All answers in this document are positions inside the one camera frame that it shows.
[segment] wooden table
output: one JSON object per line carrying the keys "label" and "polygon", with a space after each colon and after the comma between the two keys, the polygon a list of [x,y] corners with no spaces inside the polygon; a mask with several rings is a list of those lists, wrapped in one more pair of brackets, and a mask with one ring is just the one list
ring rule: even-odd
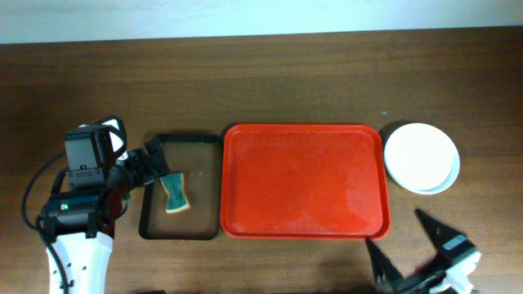
{"label": "wooden table", "polygon": [[[434,196],[389,179],[392,226],[379,242],[404,274],[433,255],[424,208],[468,233],[483,253],[483,293],[523,289],[523,28],[186,38],[0,47],[0,284],[48,291],[47,256],[22,223],[30,177],[63,149],[66,130],[110,114],[129,148],[166,131],[231,123],[430,123],[458,146],[456,183]],[[39,212],[61,160],[39,179]],[[143,189],[117,223],[108,293],[364,292],[360,242],[149,241],[138,235]]]}

